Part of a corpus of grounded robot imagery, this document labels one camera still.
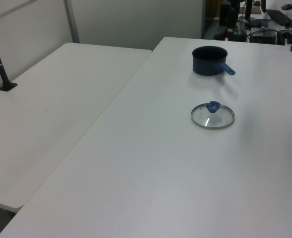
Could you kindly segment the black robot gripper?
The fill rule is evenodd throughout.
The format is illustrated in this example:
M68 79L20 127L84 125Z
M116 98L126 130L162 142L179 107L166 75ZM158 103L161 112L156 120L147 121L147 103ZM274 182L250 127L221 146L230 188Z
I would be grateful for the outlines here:
M223 0L220 5L220 26L226 26L225 37L231 38L231 34L236 34L236 21L237 21L237 1L236 0Z

